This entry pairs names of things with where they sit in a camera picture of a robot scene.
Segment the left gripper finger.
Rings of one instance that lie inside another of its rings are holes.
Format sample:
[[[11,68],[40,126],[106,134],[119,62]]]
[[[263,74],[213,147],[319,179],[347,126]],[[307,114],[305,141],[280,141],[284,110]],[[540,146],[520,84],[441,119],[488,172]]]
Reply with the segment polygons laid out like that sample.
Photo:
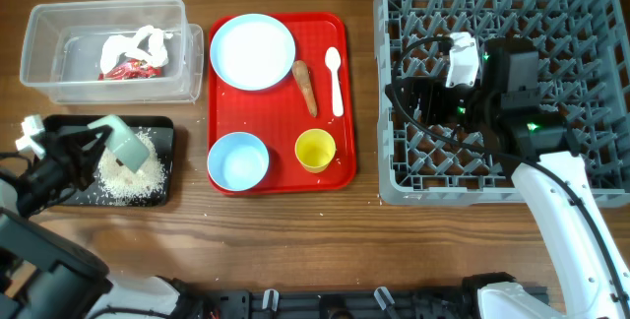
[[[107,139],[113,129],[110,126],[103,125],[95,128],[88,126],[64,126],[56,131],[60,138],[72,140],[77,143],[91,143],[101,138]]]
[[[76,186],[90,186],[105,150],[108,134],[73,134],[68,137],[68,155]]]

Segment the white rice pile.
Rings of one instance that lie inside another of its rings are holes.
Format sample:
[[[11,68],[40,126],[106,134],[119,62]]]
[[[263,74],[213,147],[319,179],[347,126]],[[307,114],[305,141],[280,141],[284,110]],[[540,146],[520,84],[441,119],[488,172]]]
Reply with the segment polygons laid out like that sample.
[[[137,172],[116,161],[110,150],[105,150],[97,167],[99,190],[116,202],[140,201],[160,193],[166,179],[165,168],[158,158],[155,144],[147,131],[136,133],[150,154]]]

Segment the green ceramic bowl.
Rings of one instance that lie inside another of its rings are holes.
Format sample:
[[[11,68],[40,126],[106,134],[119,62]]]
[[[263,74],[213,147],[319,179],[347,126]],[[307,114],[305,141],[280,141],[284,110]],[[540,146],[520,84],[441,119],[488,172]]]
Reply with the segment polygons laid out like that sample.
[[[106,148],[132,172],[137,172],[149,158],[148,147],[132,129],[117,115],[104,116],[88,125],[90,130],[110,127],[111,133],[105,140]]]

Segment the red snack wrapper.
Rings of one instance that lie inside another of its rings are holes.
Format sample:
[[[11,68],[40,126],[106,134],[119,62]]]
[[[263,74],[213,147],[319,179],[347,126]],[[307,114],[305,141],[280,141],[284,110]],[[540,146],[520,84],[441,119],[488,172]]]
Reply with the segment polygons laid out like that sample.
[[[99,74],[99,81],[148,79],[160,77],[162,75],[160,67],[154,67],[147,62],[137,59],[130,59],[109,71],[106,74]]]

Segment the white tissue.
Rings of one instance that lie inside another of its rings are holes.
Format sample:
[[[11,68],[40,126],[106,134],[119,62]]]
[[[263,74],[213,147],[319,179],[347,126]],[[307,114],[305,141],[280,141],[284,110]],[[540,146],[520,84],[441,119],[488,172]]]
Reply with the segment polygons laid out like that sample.
[[[144,62],[149,67],[161,68],[169,62],[165,41],[173,38],[172,32],[147,25],[133,36],[110,36],[102,46],[99,61],[102,74],[110,73],[118,65],[122,55]]]

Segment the yellow plastic cup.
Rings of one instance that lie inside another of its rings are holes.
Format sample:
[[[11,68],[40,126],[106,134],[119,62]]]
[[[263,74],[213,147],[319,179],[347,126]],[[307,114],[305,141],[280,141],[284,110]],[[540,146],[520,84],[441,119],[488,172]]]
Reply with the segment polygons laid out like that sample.
[[[311,173],[324,171],[337,150],[333,136],[323,129],[309,129],[295,141],[294,152],[303,168]]]

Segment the light blue small bowl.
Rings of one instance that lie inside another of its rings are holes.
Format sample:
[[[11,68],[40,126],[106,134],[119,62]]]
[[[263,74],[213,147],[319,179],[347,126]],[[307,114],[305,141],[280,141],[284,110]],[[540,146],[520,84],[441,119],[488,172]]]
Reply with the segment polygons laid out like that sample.
[[[269,166],[266,145],[247,132],[232,132],[220,137],[211,146],[207,157],[211,180],[231,192],[255,187],[265,177]]]

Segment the orange carrot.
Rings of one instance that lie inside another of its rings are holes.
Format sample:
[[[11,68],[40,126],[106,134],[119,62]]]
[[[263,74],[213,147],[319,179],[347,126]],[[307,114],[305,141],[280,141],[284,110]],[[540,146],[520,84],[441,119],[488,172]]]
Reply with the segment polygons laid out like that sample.
[[[304,97],[310,115],[316,117],[318,114],[318,106],[306,63],[302,60],[296,60],[292,64],[291,73]]]

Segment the light blue round plate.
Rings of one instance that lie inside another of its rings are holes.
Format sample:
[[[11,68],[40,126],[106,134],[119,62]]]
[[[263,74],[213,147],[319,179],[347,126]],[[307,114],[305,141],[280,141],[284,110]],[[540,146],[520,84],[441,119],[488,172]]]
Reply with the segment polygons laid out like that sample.
[[[229,86],[248,92],[278,84],[296,58],[287,26],[268,15],[245,14],[220,25],[210,44],[212,68]]]

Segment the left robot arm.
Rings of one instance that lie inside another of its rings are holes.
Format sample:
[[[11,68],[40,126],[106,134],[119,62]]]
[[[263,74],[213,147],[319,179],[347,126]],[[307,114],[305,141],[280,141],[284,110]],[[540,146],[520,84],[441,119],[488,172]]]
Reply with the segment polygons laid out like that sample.
[[[4,318],[209,318],[210,299],[179,280],[116,278],[84,247],[31,222],[94,181],[104,152],[136,171],[146,146],[110,115],[76,132],[26,126],[12,156],[25,172],[1,174],[1,315]]]

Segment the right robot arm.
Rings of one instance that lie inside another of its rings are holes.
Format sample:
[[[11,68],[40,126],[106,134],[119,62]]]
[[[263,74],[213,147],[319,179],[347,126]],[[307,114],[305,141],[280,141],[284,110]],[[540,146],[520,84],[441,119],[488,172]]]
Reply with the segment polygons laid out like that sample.
[[[388,99],[399,117],[446,144],[493,157],[535,218],[567,318],[626,318],[629,269],[595,202],[567,119],[541,109],[538,51],[521,37],[435,36],[444,78],[408,77],[396,61]]]

